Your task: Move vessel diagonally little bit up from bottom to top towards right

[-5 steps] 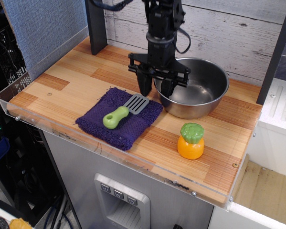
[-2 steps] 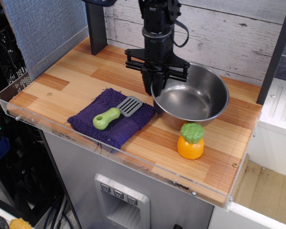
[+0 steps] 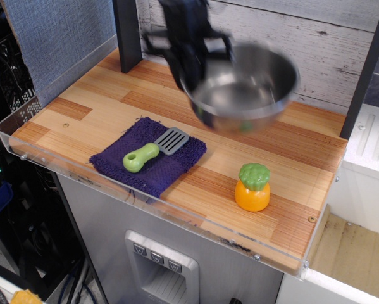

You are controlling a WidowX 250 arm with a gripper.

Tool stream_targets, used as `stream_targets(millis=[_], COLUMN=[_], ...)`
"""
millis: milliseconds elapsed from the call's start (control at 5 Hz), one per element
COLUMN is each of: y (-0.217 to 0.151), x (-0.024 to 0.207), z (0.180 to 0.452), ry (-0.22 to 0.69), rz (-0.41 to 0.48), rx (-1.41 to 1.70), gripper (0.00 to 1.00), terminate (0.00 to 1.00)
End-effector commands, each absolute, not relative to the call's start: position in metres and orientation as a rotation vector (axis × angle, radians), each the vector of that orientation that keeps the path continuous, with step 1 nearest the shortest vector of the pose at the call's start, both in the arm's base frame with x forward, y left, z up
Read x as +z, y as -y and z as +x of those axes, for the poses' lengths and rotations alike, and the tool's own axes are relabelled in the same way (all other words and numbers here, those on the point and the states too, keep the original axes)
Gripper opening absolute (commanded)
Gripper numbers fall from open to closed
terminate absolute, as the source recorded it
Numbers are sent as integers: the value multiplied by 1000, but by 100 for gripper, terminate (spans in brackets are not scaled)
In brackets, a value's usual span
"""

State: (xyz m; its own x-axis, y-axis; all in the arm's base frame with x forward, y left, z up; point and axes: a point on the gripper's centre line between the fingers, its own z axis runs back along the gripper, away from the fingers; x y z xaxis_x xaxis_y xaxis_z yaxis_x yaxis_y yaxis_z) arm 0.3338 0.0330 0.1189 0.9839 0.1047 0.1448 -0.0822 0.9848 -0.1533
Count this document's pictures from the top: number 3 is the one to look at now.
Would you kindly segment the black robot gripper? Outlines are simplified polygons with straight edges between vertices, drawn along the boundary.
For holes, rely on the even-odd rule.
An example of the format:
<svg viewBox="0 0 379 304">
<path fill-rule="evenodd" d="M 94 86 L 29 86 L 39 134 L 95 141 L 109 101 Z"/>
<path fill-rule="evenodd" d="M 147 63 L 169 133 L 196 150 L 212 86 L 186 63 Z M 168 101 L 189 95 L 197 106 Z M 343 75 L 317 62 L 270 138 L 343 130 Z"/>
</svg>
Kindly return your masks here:
<svg viewBox="0 0 379 304">
<path fill-rule="evenodd" d="M 205 58 L 232 58 L 230 38 L 214 30 L 209 22 L 207 1 L 160 1 L 166 29 L 144 32 L 146 51 L 164 55 L 179 89 L 194 90 L 204 78 Z M 150 36 L 167 38 L 170 49 L 153 46 Z M 221 39 L 225 48 L 220 52 L 207 49 L 206 39 Z"/>
</svg>

